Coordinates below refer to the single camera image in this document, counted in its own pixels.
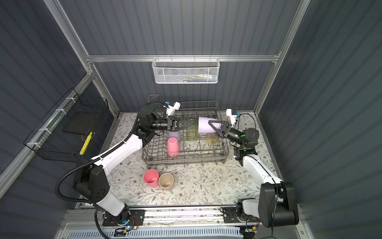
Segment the large purple plastic cup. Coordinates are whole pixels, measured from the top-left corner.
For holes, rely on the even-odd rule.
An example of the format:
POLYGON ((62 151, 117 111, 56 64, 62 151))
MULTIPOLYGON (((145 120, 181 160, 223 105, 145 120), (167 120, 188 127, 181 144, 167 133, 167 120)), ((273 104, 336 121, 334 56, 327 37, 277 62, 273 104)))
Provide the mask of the large purple plastic cup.
POLYGON ((181 140, 180 132, 179 131, 168 131, 168 138, 176 138, 179 142, 181 140))

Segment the yellow transparent glass cup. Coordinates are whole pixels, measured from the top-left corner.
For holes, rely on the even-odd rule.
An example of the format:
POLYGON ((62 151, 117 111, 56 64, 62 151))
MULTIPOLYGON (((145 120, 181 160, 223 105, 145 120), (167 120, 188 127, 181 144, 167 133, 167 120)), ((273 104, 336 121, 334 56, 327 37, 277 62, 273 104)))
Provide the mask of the yellow transparent glass cup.
POLYGON ((214 133, 208 133, 206 134, 206 142, 209 145, 217 144, 219 141, 219 138, 214 133))

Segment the green transparent glass cup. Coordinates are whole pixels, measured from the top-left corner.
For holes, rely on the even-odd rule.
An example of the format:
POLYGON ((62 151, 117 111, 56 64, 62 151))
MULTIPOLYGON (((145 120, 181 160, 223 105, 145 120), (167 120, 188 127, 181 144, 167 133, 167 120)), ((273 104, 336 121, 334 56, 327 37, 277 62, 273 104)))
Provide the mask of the green transparent glass cup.
POLYGON ((191 124, 186 129, 186 140, 190 142, 194 142, 198 140, 198 122, 194 119, 189 119, 188 122, 191 124))

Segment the small purple plastic cup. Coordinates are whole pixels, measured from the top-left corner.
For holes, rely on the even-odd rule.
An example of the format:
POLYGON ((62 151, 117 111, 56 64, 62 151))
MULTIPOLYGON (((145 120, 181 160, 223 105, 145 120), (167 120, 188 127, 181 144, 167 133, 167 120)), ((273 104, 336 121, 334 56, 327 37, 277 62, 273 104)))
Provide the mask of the small purple plastic cup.
POLYGON ((198 121, 198 133, 199 134, 207 134, 208 133, 208 122, 209 120, 213 120, 213 118, 207 118, 207 117, 199 117, 198 121))

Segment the pink plastic cup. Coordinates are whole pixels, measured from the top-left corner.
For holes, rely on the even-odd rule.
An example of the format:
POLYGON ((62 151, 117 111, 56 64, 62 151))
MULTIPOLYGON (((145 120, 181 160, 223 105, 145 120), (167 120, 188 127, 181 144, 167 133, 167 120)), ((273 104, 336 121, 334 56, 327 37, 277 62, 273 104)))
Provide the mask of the pink plastic cup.
POLYGON ((169 156, 175 156, 179 155, 180 153, 180 146, 178 139, 175 137, 170 137, 167 142, 167 151, 169 156))
POLYGON ((155 169, 149 169, 145 172, 144 176, 143 176, 143 179, 144 179, 144 182, 152 187, 152 188, 156 188, 159 186, 159 173, 157 170, 155 169))

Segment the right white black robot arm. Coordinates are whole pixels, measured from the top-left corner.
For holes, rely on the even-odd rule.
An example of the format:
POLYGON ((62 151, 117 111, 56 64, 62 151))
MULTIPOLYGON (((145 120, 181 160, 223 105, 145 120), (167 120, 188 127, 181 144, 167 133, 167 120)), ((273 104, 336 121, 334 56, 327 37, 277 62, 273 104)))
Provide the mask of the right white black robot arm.
POLYGON ((234 158, 260 184, 259 199, 240 199, 236 215, 240 219, 257 218, 266 228, 292 226, 299 223, 295 188, 284 182, 261 161, 256 152, 259 131, 239 131, 227 121, 209 120, 212 132, 234 143, 234 158))

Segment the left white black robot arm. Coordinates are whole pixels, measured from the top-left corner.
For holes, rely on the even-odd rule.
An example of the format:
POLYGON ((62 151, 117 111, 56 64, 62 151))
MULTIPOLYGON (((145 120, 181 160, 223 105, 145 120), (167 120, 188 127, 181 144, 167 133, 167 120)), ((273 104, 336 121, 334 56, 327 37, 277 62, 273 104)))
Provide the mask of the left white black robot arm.
POLYGON ((112 193, 107 176, 131 154, 146 146, 157 131, 179 131, 189 125, 175 116, 181 107, 179 102, 173 105, 163 103, 162 116, 156 112, 155 106, 156 102, 142 106, 124 139, 75 171, 74 189, 84 197, 85 202, 119 219, 121 223, 127 222, 129 207, 112 193))

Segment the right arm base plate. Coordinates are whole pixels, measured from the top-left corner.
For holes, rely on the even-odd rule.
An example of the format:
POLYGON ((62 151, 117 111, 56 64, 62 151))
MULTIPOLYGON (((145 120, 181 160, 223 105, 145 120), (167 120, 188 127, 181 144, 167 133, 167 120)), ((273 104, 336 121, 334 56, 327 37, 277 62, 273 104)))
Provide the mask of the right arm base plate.
POLYGON ((221 207, 219 211, 223 214, 223 220, 226 224, 230 223, 260 223, 258 217, 250 216, 237 210, 235 207, 221 207))

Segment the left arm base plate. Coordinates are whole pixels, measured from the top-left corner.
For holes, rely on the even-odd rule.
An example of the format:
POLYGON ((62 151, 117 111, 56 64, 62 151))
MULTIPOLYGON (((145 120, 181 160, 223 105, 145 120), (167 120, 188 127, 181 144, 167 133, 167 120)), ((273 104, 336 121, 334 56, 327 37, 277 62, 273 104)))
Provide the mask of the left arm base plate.
POLYGON ((106 212, 103 216, 102 226, 142 226, 145 218, 145 210, 123 210, 119 216, 113 216, 106 212))

